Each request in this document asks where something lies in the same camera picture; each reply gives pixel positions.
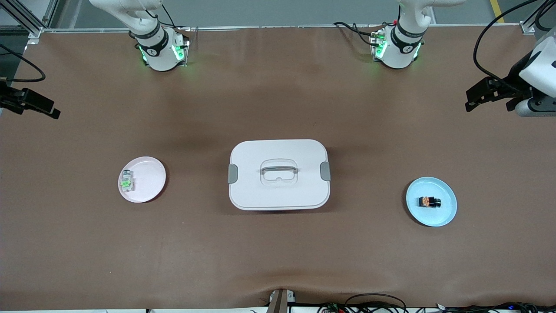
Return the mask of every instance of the yellow floor line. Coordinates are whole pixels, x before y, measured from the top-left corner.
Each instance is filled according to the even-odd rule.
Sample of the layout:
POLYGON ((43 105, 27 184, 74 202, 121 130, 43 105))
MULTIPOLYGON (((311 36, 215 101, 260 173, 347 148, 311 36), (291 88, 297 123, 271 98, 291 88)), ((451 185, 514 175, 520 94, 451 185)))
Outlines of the yellow floor line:
MULTIPOLYGON (((500 11, 500 6, 498 5, 498 0, 490 0, 490 5, 492 6, 492 10, 494 11, 494 16, 499 16, 500 14, 502 14, 502 11, 500 11)), ((499 19, 498 23, 505 23, 504 18, 502 17, 501 19, 499 19)))

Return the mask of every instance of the metal frame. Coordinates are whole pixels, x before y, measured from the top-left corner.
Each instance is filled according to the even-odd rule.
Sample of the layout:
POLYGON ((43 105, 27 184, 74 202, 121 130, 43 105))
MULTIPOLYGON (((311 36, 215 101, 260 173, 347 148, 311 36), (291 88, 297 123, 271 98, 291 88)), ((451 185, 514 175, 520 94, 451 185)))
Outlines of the metal frame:
POLYGON ((23 28, 29 32, 30 38, 38 38, 46 25, 36 17, 19 0, 0 0, 0 7, 4 8, 23 28))
POLYGON ((46 23, 47 27, 50 27, 52 25, 52 16, 54 16, 54 12, 56 12, 59 4, 60 0, 50 0, 50 3, 48 4, 46 12, 44 13, 44 16, 42 18, 42 21, 46 23))
POLYGON ((529 15, 525 21, 519 21, 519 25, 522 28, 524 35, 534 35, 535 34, 535 15, 539 11, 542 3, 537 3, 535 10, 529 15))
MULTIPOLYGON (((461 26, 486 26, 487 24, 431 24, 429 27, 461 27, 461 26)), ((497 23, 493 27, 517 26, 519 23, 497 23)), ((382 24, 360 24, 358 27, 379 27, 382 24)), ((208 31, 237 31, 248 28, 333 28, 343 27, 332 24, 324 25, 297 25, 297 26, 216 26, 216 27, 178 27, 186 32, 208 32, 208 31)), ((45 33, 127 33, 128 28, 46 28, 45 33)))

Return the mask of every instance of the plate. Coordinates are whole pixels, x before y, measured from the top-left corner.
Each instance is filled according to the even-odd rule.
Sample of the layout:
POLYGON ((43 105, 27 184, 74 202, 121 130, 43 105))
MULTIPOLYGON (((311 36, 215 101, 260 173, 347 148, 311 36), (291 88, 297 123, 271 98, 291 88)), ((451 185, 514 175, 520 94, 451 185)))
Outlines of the plate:
POLYGON ((118 190, 122 197, 130 202, 141 203, 154 199, 166 183, 166 169, 162 163, 150 156, 143 156, 127 163, 118 176, 118 190), (124 192, 120 178, 124 170, 130 170, 133 176, 133 190, 124 192))
POLYGON ((458 211, 455 194, 442 180, 434 177, 421 177, 414 180, 405 195, 409 212, 424 225, 440 227, 454 219, 458 211), (420 197, 435 197, 442 201, 440 208, 419 206, 420 197))

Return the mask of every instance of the gray latch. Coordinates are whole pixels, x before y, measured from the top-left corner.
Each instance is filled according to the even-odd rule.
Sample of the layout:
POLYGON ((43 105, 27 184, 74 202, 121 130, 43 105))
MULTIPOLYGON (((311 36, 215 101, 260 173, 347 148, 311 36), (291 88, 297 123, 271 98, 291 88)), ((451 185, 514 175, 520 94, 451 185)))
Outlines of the gray latch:
POLYGON ((228 165, 228 184, 233 184, 237 181, 237 165, 228 165))
POLYGON ((330 163, 322 162, 320 164, 320 178, 327 182, 330 181, 330 163))

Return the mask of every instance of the blue plate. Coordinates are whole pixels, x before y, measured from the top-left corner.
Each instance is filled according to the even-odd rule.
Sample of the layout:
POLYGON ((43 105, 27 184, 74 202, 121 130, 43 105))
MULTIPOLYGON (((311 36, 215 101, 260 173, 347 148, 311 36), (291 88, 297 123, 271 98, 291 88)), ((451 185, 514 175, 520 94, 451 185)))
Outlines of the blue plate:
POLYGON ((421 177, 414 180, 405 194, 409 212, 417 221, 432 227, 448 224, 454 219, 458 210, 455 194, 446 183, 434 177, 421 177), (442 201, 440 208, 423 208, 419 206, 420 197, 435 197, 442 201))

